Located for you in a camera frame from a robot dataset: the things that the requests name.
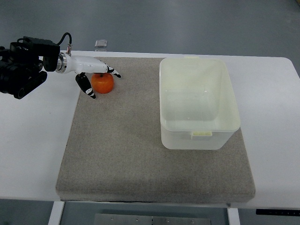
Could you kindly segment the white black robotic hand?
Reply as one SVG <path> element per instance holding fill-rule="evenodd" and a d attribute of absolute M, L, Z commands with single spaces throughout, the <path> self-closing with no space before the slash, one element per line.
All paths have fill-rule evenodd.
<path fill-rule="evenodd" d="M 121 78 L 121 75 L 114 68 L 110 67 L 101 60 L 90 56 L 76 56 L 63 52 L 61 52 L 58 56 L 57 68 L 55 71 L 61 74 L 75 72 L 75 80 L 78 86 L 85 94 L 93 99 L 96 98 L 96 95 L 94 94 L 92 85 L 87 78 L 86 73 L 110 73 L 118 78 Z"/>

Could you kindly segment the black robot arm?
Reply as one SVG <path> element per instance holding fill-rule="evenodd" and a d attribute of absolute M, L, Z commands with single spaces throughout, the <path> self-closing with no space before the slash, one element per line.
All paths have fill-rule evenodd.
<path fill-rule="evenodd" d="M 0 47 L 0 91 L 21 99 L 43 84 L 56 70 L 60 45 L 26 37 Z"/>

